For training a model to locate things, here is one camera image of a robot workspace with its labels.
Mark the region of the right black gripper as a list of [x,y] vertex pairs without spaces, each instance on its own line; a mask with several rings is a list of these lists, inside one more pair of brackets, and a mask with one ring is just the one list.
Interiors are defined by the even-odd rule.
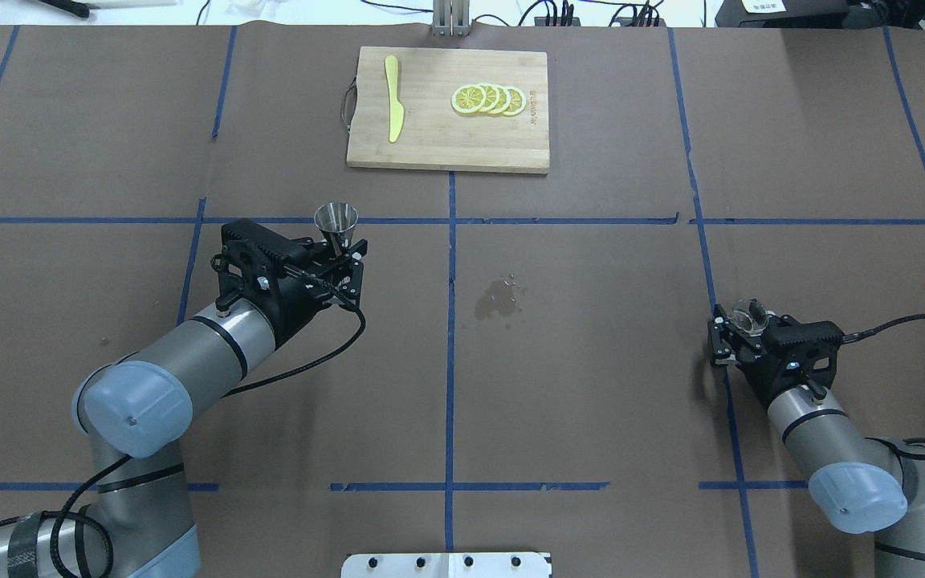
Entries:
[[[739,367],[763,407],[804,387],[815,402],[829,395],[846,334],[833,322],[779,317],[760,301],[713,307],[708,337],[713,367]],[[752,337],[759,337],[752,347]]]

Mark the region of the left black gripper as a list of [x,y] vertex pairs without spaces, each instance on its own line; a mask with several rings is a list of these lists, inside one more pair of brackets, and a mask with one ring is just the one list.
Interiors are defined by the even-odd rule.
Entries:
[[277,348],[283,347],[296,333],[315,318],[324,306],[337,306],[355,311],[361,308],[364,266],[369,242],[342,246],[326,238],[293,238],[306,252],[306,266],[289,267],[287,277],[280,280],[283,293],[282,311],[278,317],[264,315]]

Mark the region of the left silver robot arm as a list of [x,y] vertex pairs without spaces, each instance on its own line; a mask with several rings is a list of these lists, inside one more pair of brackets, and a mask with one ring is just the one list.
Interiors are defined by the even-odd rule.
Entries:
[[96,474],[59,510],[0,522],[0,577],[194,577],[201,570],[180,438],[320,311],[362,315],[366,240],[352,226],[290,240],[246,218],[222,226],[218,296],[77,389]]

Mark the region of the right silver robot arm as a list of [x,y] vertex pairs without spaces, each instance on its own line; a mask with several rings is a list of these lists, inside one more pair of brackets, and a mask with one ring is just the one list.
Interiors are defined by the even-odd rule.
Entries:
[[741,371],[827,522],[871,535],[878,577],[925,577],[925,439],[864,436],[833,394],[837,355],[919,320],[925,312],[845,333],[748,299],[716,304],[707,326],[710,362]]

